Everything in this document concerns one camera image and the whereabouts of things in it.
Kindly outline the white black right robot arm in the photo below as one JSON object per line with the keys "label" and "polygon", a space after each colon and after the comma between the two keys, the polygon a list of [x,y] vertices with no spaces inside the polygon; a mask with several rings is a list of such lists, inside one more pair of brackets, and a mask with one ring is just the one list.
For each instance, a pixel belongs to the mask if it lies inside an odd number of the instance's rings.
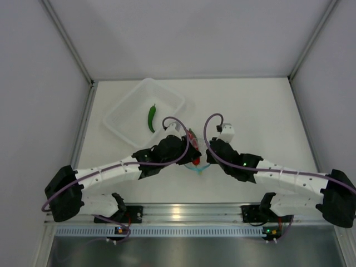
{"label": "white black right robot arm", "polygon": [[274,164],[260,156],[240,154],[217,137],[205,142],[207,160],[241,182],[266,188],[260,216],[315,215],[341,228],[352,228],[355,219],[355,186],[348,176],[333,169],[329,174],[301,172]]}

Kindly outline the green fake chili pepper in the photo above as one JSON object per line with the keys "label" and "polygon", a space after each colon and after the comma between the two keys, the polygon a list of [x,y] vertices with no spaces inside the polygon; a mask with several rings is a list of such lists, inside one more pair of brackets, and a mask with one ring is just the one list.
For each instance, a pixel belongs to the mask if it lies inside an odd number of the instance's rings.
{"label": "green fake chili pepper", "polygon": [[155,129],[154,129],[154,126],[153,126],[153,119],[155,117],[155,113],[156,113],[156,105],[153,104],[150,109],[149,109],[149,112],[148,112],[148,115],[147,115],[147,125],[149,127],[149,130],[152,132],[152,133],[155,133]]}

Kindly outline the red fake chili pepper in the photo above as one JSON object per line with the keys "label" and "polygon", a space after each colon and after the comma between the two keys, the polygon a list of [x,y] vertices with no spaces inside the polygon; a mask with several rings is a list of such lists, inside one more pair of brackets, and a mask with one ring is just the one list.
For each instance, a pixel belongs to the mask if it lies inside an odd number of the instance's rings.
{"label": "red fake chili pepper", "polygon": [[[199,151],[199,145],[198,145],[198,141],[197,141],[197,136],[195,135],[195,133],[193,132],[193,130],[191,128],[189,128],[189,138],[190,138],[190,141],[193,145],[193,147]],[[197,159],[195,159],[193,162],[192,162],[195,166],[198,166],[200,164],[200,157],[198,157]]]}

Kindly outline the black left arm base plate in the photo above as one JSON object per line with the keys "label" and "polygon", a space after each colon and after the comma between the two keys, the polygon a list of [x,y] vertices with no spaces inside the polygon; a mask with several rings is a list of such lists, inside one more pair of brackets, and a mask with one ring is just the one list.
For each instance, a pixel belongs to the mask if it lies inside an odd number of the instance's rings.
{"label": "black left arm base plate", "polygon": [[124,208],[113,207],[104,210],[104,212],[96,212],[93,214],[94,222],[103,223],[120,223],[120,224],[140,224],[142,223],[143,206],[129,205]]}

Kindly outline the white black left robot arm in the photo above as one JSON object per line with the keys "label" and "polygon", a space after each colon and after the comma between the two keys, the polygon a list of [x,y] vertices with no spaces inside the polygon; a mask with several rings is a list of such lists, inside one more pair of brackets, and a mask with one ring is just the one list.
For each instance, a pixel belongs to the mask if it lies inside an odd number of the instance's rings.
{"label": "white black left robot arm", "polygon": [[58,170],[44,192],[43,212],[60,223],[76,215],[92,215],[96,223],[120,223],[127,213],[119,185],[157,175],[166,166],[185,165],[201,156],[186,136],[168,135],[159,144],[127,158],[90,169]]}

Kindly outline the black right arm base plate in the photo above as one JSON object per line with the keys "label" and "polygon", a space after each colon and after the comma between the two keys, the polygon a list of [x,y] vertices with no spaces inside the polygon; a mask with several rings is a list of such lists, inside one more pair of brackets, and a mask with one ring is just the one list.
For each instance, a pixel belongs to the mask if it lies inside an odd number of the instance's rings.
{"label": "black right arm base plate", "polygon": [[241,207],[243,222],[252,224],[277,223],[278,216],[271,210],[261,208],[259,205],[243,205]]}

